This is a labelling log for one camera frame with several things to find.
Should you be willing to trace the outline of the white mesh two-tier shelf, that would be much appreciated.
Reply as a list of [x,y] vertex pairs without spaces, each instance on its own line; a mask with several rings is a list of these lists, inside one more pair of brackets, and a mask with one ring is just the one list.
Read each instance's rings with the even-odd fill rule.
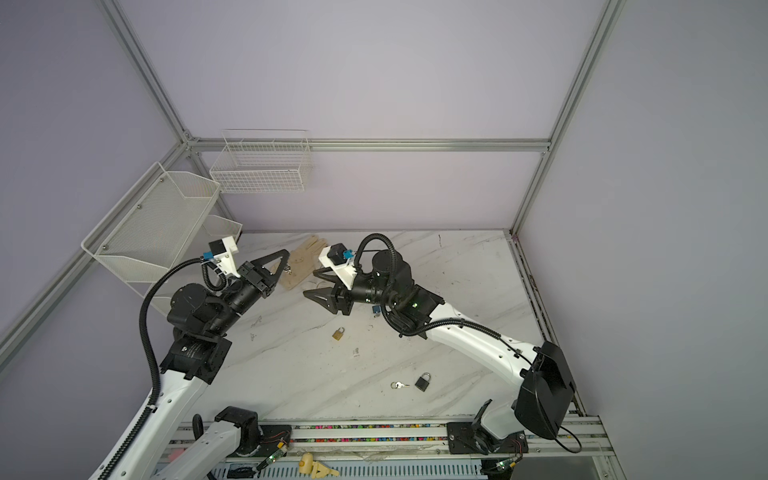
[[219,185],[153,164],[81,242],[96,262],[143,297],[171,267],[242,224],[215,212]]

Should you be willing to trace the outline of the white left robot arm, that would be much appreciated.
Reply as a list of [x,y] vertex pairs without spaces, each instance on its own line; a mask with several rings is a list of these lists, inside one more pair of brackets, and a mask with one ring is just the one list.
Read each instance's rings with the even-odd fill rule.
[[289,258],[283,249],[246,262],[235,273],[222,274],[221,284],[212,290],[196,283],[180,288],[168,314],[174,342],[161,361],[148,332],[151,301],[174,274],[190,266],[205,267],[213,256],[181,262],[149,289],[139,313],[139,331],[152,387],[145,405],[94,472],[95,479],[144,479],[153,471],[186,413],[218,374],[231,347],[227,330],[274,291]]

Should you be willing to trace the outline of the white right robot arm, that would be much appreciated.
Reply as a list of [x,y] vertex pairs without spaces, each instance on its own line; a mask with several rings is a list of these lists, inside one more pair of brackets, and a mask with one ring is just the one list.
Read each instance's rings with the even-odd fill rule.
[[410,265],[384,234],[372,233],[355,250],[337,243],[324,247],[314,276],[327,287],[305,297],[332,314],[350,315],[356,304],[380,309],[399,337],[419,337],[446,345],[478,362],[510,385],[505,401],[486,401],[472,423],[476,449],[494,452],[508,437],[527,430],[557,442],[576,394],[562,349],[516,340],[471,320],[443,297],[418,285]]

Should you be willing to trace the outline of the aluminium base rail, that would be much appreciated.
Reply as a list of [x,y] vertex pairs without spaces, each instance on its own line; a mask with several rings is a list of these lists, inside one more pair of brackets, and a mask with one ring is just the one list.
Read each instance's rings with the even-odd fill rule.
[[569,413],[555,440],[517,433],[483,454],[459,418],[263,422],[268,445],[287,453],[263,471],[261,457],[231,456],[217,479],[306,479],[302,459],[331,469],[333,479],[622,479],[625,474],[597,417]]

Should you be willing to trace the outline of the beige work glove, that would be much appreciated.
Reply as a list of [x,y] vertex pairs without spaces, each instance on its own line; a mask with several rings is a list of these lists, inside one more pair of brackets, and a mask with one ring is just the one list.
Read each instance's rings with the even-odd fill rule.
[[301,245],[290,252],[287,266],[280,285],[286,290],[292,290],[306,280],[319,265],[319,255],[328,246],[327,240],[317,235],[309,236]]

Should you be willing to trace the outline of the black padlock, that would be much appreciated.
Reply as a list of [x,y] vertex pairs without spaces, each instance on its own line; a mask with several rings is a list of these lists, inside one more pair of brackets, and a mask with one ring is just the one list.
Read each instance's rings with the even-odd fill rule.
[[425,392],[430,386],[430,382],[431,374],[429,372],[425,372],[415,381],[414,387],[421,392]]

